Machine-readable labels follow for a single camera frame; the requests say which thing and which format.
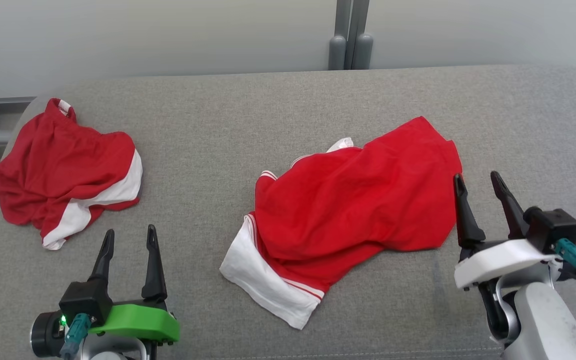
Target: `red clothing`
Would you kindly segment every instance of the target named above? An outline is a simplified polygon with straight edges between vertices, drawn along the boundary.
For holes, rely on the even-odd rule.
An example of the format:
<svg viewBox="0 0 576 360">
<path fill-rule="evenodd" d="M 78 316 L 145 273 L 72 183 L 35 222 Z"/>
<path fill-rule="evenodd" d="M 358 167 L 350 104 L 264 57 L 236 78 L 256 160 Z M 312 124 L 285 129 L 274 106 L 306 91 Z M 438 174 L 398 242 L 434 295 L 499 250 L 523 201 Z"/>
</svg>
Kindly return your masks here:
<svg viewBox="0 0 576 360">
<path fill-rule="evenodd" d="M 279 178 L 265 171 L 256 182 L 254 211 L 246 220 L 258 254 L 233 249 L 242 241 L 242 228 L 222 273 L 301 329 L 316 304 L 300 295 L 292 298 L 287 288 L 278 293 L 283 285 L 277 279 L 317 302 L 350 269 L 379 251 L 439 248 L 457 219 L 452 179 L 461 172 L 455 144 L 423 117 L 364 148 L 298 159 Z M 250 269 L 246 262 L 259 255 L 277 277 L 269 277 L 263 264 Z M 286 297 L 290 300 L 277 307 L 277 299 Z"/>
<path fill-rule="evenodd" d="M 77 125 L 74 109 L 52 98 L 28 121 L 0 162 L 0 206 L 9 223 L 32 223 L 57 250 L 103 210 L 135 205 L 142 161 L 125 132 Z"/>
</svg>

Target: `gray cushion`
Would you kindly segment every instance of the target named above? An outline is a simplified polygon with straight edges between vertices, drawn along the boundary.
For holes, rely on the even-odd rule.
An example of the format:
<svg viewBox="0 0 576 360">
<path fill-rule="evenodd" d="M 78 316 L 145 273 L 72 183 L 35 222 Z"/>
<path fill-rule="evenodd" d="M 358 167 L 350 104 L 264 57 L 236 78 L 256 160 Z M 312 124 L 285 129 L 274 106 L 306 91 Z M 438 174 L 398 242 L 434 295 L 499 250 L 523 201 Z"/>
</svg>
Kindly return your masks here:
<svg viewBox="0 0 576 360">
<path fill-rule="evenodd" d="M 439 250 L 380 253 L 330 289 L 302 331 L 270 314 L 218 271 L 263 170 L 363 146 L 425 116 L 461 155 L 470 204 L 489 239 L 508 233 L 490 185 L 499 171 L 524 208 L 576 217 L 576 68 L 462 66 L 138 77 L 66 86 L 39 96 L 73 105 L 81 125 L 130 134 L 143 160 L 141 202 L 105 212 L 61 250 L 0 210 L 0 359 L 33 359 L 28 330 L 89 275 L 105 231 L 116 246 L 109 294 L 137 299 L 148 224 L 162 248 L 169 308 L 182 340 L 160 359 L 496 359 L 476 292 L 455 287 L 455 232 Z M 576 283 L 557 285 L 576 316 Z"/>
</svg>

